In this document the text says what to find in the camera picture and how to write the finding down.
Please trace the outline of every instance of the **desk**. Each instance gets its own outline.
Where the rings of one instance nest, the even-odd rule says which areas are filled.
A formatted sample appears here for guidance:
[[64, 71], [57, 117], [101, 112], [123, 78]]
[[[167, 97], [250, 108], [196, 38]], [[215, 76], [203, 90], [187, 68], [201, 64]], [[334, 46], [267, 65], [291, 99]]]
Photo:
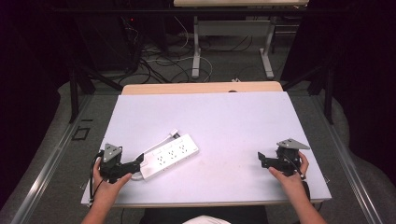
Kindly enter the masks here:
[[[287, 203], [279, 183], [257, 158], [258, 151], [275, 158], [276, 142], [290, 137], [309, 145], [288, 94], [281, 90], [277, 82], [125, 87], [101, 148], [105, 143], [122, 146], [121, 162], [132, 161], [177, 128], [180, 135], [191, 136], [200, 152], [148, 181], [128, 182], [115, 206]], [[313, 150], [304, 154], [310, 162], [312, 202], [329, 200]], [[87, 204], [88, 195], [86, 189], [82, 203]]]
[[[274, 6], [304, 6], [308, 0], [175, 0], [176, 7], [274, 7]], [[274, 73], [268, 58], [268, 50], [276, 26], [276, 17], [269, 21], [198, 21], [194, 17], [194, 59], [192, 63], [193, 78], [199, 76], [201, 49], [199, 35], [255, 35], [266, 36], [264, 49], [260, 49], [265, 75], [274, 78]]]

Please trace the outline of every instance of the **white shirt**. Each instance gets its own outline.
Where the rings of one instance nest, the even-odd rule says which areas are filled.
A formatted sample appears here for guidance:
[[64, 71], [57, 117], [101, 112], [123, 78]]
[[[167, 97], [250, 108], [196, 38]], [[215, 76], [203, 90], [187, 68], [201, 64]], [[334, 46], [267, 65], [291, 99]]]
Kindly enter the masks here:
[[183, 224], [231, 224], [231, 223], [216, 217], [200, 216], [190, 219], [184, 222]]

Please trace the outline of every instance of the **electrical outlet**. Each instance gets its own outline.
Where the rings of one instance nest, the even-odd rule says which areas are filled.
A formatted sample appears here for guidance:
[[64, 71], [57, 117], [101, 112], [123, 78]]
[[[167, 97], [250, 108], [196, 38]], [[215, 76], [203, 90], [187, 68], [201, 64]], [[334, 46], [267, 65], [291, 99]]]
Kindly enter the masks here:
[[195, 145], [188, 134], [185, 134], [145, 154], [145, 160], [140, 164], [140, 173], [144, 179], [148, 180], [197, 154], [198, 151], [198, 146]]

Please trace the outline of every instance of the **table leg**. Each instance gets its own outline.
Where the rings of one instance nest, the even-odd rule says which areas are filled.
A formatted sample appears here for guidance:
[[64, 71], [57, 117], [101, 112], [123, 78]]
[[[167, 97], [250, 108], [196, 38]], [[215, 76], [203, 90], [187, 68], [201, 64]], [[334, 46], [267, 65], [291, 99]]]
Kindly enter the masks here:
[[194, 59], [192, 62], [192, 72], [191, 72], [191, 77], [192, 78], [198, 78], [199, 77], [199, 65], [200, 65], [200, 59], [201, 59], [201, 49], [199, 48], [199, 33], [198, 33], [198, 18], [195, 16], [194, 17]]
[[267, 76], [268, 79], [274, 79], [274, 72], [272, 70], [270, 60], [268, 58], [268, 52], [269, 49], [271, 48], [271, 41], [274, 35], [275, 26], [276, 26], [276, 17], [272, 17], [265, 39], [265, 47], [264, 49], [260, 49], [260, 54], [262, 56], [262, 64], [264, 65], [265, 75]]

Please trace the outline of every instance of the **metal frame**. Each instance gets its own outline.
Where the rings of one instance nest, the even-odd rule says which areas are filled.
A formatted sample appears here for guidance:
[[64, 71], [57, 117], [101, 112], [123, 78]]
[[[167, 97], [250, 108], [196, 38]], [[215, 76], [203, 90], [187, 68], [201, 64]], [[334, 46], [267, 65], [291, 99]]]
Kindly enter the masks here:
[[346, 178], [349, 181], [352, 190], [355, 193], [356, 199], [358, 200], [359, 204], [361, 205], [361, 211], [366, 216], [366, 219], [369, 223], [383, 223], [380, 215], [375, 209], [370, 196], [367, 193], [364, 184], [361, 182], [361, 178], [359, 177], [358, 172], [356, 171], [355, 163], [353, 162], [352, 158], [349, 155], [349, 151], [343, 142], [340, 139], [337, 131], [335, 130], [334, 126], [329, 123], [326, 116], [322, 113], [323, 112], [323, 104], [320, 101], [319, 96], [312, 96], [313, 103], [315, 105], [318, 114], [320, 114], [321, 119], [325, 126], [327, 127], [332, 140], [335, 143], [335, 153], [338, 156], [338, 160], [341, 163], [341, 166], [344, 169], [344, 173], [346, 174]]
[[146, 8], [146, 9], [82, 9], [47, 7], [48, 13], [69, 16], [84, 15], [133, 15], [134, 17], [151, 16], [299, 16], [299, 17], [345, 17], [350, 8], [312, 9], [312, 8], [233, 8], [233, 7], [200, 7], [200, 8]]
[[[90, 95], [84, 97], [80, 106], [81, 112], [77, 116], [77, 120], [81, 118], [85, 110], [88, 108], [88, 105], [90, 104], [91, 100], [92, 100], [92, 96]], [[23, 200], [23, 203], [21, 204], [20, 208], [15, 214], [15, 217], [12, 219], [11, 224], [22, 224], [28, 222], [30, 216], [33, 214], [35, 210], [35, 207], [40, 201], [41, 196], [46, 190], [50, 182], [50, 179], [55, 173], [56, 168], [61, 162], [62, 156], [66, 151], [67, 145], [70, 142], [70, 139], [77, 128], [78, 128], [78, 122], [74, 122], [67, 126], [66, 131], [64, 132], [64, 136], [62, 137], [58, 146], [55, 149], [53, 149], [52, 153], [47, 159], [47, 162], [44, 164], [43, 169], [41, 169], [40, 174], [35, 180], [35, 183], [30, 188], [29, 193], [27, 194], [26, 198]]]
[[260, 49], [265, 75], [274, 78], [274, 73], [268, 58], [274, 34], [276, 17], [270, 21], [198, 21], [194, 17], [194, 59], [192, 63], [192, 78], [199, 77], [201, 49], [199, 48], [200, 35], [253, 35], [265, 36], [264, 49]]

